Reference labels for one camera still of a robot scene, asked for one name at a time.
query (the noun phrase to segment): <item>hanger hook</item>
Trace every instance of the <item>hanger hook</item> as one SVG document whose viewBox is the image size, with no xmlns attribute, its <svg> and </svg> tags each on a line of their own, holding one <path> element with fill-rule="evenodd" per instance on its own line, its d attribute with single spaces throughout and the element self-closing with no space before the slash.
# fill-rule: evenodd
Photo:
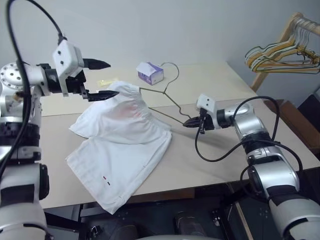
<svg viewBox="0 0 320 240">
<path fill-rule="evenodd" d="M 175 77 L 172 81 L 168 82 L 168 84 L 166 85 L 163 93 L 165 93 L 165 92 L 167 91 L 167 88 L 168 88 L 169 84 L 172 83 L 172 82 L 174 82 L 175 80 L 177 80 L 178 77 L 179 77 L 179 75 L 180 75 L 179 67 L 178 67 L 175 63 L 170 62 L 170 61 L 166 61 L 166 62 L 163 62 L 163 63 L 160 65 L 160 67 L 162 67 L 162 66 L 165 65 L 165 64 L 171 64 L 171 65 L 175 66 L 175 68 L 176 68 L 176 70 L 177 70 L 177 75 L 176 75 L 176 77 Z"/>
</svg>

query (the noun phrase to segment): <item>purple tissue box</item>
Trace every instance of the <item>purple tissue box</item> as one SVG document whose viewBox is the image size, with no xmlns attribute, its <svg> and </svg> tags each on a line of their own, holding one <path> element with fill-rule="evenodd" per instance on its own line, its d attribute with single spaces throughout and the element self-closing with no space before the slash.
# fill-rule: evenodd
<svg viewBox="0 0 320 240">
<path fill-rule="evenodd" d="M 141 62 L 137 67 L 138 77 L 150 85 L 164 79 L 164 70 L 151 62 Z"/>
</svg>

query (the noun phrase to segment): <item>white fabric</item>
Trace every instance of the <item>white fabric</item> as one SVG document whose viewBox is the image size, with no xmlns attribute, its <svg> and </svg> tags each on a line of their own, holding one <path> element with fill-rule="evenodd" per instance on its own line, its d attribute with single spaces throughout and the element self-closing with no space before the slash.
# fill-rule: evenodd
<svg viewBox="0 0 320 240">
<path fill-rule="evenodd" d="M 120 92 L 93 103 L 70 127 L 88 138 L 67 163 L 103 209 L 113 214 L 159 163 L 171 140 L 171 127 L 155 118 L 139 87 L 117 81 Z"/>
</svg>

